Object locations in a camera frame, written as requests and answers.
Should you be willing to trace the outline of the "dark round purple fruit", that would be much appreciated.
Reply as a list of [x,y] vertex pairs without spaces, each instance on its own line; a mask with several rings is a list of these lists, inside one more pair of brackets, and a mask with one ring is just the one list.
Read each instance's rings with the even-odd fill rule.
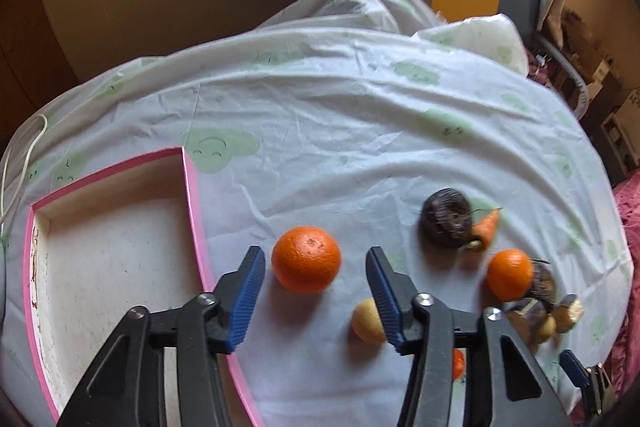
[[455,188],[441,188],[424,200],[419,230],[430,243],[459,249],[471,240],[472,226],[471,205]]

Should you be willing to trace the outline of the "large orange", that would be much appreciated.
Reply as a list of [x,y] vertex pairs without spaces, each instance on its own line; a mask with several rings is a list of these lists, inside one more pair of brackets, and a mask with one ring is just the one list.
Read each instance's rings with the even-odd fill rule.
[[328,288],[342,265],[336,240],[314,227],[285,232],[271,254],[272,271],[278,282],[297,295],[314,295]]

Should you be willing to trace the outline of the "red cherry tomato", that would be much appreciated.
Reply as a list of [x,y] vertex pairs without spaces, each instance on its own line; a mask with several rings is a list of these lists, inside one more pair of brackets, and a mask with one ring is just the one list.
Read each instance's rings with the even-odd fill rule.
[[452,380],[457,381],[465,372],[466,358],[465,352],[461,349],[454,349],[452,356]]

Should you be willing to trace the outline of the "small orange carrot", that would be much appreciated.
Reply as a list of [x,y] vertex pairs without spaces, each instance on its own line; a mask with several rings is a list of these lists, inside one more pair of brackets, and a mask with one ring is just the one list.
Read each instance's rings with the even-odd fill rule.
[[485,218],[472,225],[470,240],[466,244],[469,251],[487,251],[497,233],[500,211],[500,208],[495,208]]

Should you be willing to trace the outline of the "tan round longan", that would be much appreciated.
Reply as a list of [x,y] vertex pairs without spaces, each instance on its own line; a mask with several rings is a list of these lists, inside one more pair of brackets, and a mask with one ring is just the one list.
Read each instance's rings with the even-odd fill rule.
[[352,311],[352,330],[364,343],[382,345],[386,335],[373,298],[360,301]]

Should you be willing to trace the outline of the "pink-rimmed white tray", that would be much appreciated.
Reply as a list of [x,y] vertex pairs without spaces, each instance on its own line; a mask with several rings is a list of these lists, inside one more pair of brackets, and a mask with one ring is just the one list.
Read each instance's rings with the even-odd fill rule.
[[88,172],[58,161],[28,212],[26,333],[56,423],[96,352],[130,308],[177,308],[216,282],[205,219],[231,169],[210,173],[185,148],[154,150]]

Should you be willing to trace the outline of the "small tan round fruit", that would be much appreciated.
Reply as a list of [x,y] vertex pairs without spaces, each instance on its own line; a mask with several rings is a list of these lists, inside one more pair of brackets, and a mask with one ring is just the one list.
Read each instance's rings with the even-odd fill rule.
[[540,323],[534,334],[534,343],[541,345],[550,340],[556,333],[556,321],[552,314],[548,314],[547,317]]

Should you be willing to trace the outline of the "white patterned tablecloth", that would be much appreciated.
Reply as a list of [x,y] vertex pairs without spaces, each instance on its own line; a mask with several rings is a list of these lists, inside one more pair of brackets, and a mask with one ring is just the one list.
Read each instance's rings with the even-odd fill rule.
[[367,250],[383,248],[450,307],[486,305],[488,254],[420,242],[422,204],[442,187],[468,196],[476,217],[500,208],[492,248],[548,261],[561,293],[582,300],[582,321],[537,352],[564,407],[576,405],[556,357],[606,358],[634,276],[608,176],[565,103],[526,77],[509,22],[474,20],[480,41],[469,42],[460,26],[428,28],[427,12],[419,0],[299,0],[246,34],[116,66],[26,119],[1,161],[14,200],[1,239],[1,388],[25,421],[50,426],[26,333],[30,206],[68,155],[95,172],[178,146],[207,172],[232,171],[205,219],[216,280],[299,225],[342,252],[319,295],[265,280],[234,357],[240,421],[395,424],[410,362],[349,328],[368,295]]

